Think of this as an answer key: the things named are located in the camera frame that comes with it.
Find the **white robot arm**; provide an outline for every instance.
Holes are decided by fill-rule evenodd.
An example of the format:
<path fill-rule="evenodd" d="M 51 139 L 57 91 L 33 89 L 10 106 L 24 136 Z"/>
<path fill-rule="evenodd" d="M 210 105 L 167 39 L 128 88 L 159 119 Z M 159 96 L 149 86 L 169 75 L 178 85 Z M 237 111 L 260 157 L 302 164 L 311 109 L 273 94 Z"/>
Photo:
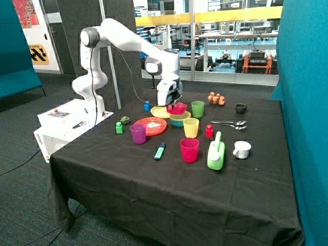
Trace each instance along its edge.
<path fill-rule="evenodd" d="M 104 20 L 100 26 L 84 28 L 80 36 L 81 65 L 88 74 L 74 80 L 73 89 L 88 102 L 89 110 L 94 109 L 96 100 L 98 114 L 102 115 L 105 111 L 103 99 L 95 90 L 107 83 L 107 77 L 100 68 L 99 49 L 109 45 L 123 51 L 144 52 L 149 56 L 145 69 L 150 75 L 162 77 L 157 86 L 159 106 L 176 104 L 181 98 L 180 61 L 176 50 L 160 50 L 111 18 Z"/>

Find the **white control box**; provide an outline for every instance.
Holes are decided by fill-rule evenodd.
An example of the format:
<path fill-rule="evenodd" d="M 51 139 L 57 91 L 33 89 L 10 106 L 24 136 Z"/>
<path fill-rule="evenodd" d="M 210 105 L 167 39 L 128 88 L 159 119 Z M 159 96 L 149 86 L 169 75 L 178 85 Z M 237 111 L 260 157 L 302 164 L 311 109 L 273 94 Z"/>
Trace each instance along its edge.
<path fill-rule="evenodd" d="M 50 155 L 54 152 L 93 128 L 96 118 L 98 124 L 112 114 L 106 111 L 96 116 L 88 112 L 86 101 L 81 99 L 74 99 L 39 114 L 37 117 L 41 127 L 34 131 L 34 136 L 46 163 L 49 163 Z"/>

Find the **red plate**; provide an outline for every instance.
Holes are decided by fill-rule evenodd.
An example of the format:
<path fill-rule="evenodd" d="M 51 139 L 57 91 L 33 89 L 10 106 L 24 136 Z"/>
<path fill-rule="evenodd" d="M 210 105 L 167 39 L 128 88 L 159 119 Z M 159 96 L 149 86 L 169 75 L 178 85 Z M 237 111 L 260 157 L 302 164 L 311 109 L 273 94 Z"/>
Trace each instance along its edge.
<path fill-rule="evenodd" d="M 164 119 L 149 117 L 138 120 L 137 123 L 143 123 L 146 125 L 146 136 L 154 136 L 163 132 L 167 126 L 167 123 Z"/>

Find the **highlighter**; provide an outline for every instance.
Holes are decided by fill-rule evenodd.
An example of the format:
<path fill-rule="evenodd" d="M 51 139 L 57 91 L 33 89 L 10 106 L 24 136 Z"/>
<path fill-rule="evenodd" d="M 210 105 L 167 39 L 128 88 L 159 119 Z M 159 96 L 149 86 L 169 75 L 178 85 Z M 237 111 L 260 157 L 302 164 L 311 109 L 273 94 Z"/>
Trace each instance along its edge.
<path fill-rule="evenodd" d="M 155 160 L 160 160 L 162 158 L 165 147 L 166 147 L 166 143 L 162 142 L 154 157 Z"/>

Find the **door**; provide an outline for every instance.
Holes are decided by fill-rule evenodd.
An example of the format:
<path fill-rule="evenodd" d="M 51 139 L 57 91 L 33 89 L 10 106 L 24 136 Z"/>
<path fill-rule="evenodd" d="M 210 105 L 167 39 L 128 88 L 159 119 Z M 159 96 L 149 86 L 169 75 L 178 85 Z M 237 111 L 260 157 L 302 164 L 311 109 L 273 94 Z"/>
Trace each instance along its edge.
<path fill-rule="evenodd" d="M 30 48 L 36 72 L 63 73 L 39 0 L 12 0 Z"/>

